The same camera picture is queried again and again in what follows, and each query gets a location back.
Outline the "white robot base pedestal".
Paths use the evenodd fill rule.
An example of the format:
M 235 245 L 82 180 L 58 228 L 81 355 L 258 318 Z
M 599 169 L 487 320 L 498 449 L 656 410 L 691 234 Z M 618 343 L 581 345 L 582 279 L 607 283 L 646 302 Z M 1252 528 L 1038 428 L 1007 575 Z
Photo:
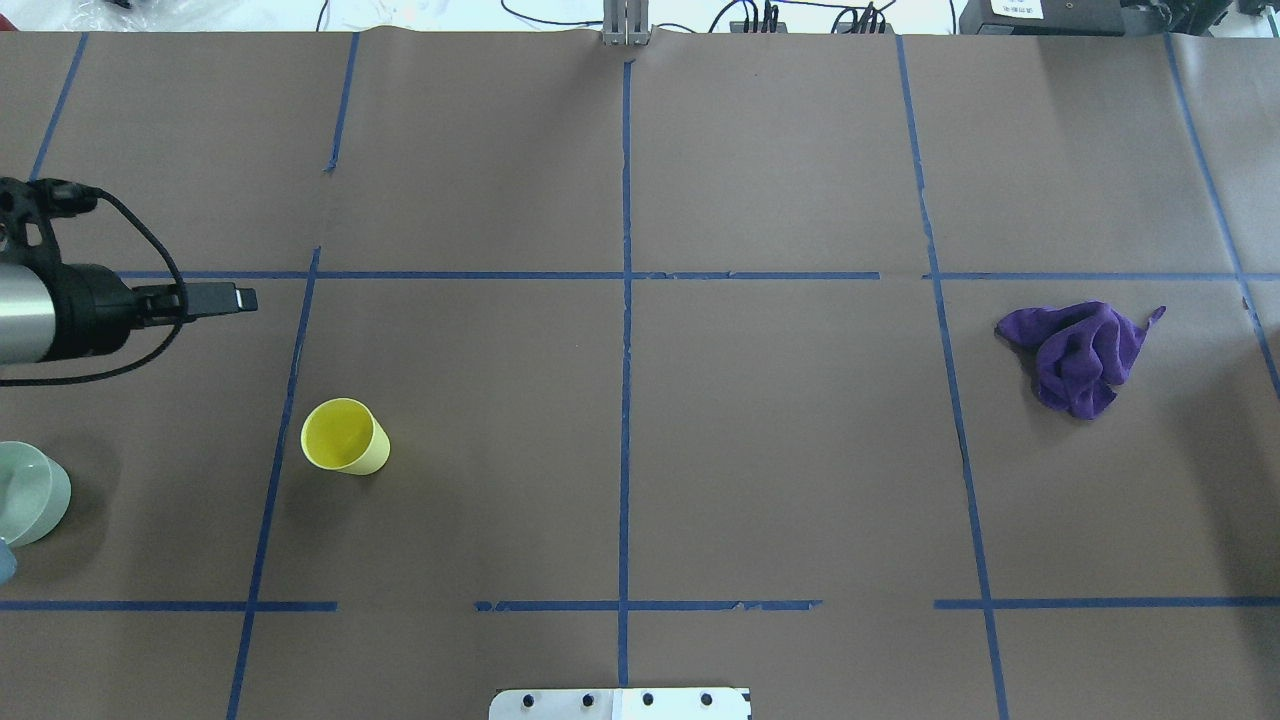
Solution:
M 498 692 L 489 719 L 751 719 L 732 687 L 548 688 Z

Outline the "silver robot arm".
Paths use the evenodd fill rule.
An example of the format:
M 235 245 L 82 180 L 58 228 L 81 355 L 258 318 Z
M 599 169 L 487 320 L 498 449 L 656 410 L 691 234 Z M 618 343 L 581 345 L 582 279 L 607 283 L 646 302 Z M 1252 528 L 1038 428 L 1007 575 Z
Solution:
M 170 282 L 128 286 L 99 264 L 67 263 L 56 219 L 109 204 L 157 251 Z M 137 331 L 180 327 L 259 310 L 255 290 L 182 278 L 159 237 L 119 199 L 64 179 L 1 182 L 3 365 L 59 363 L 115 354 Z

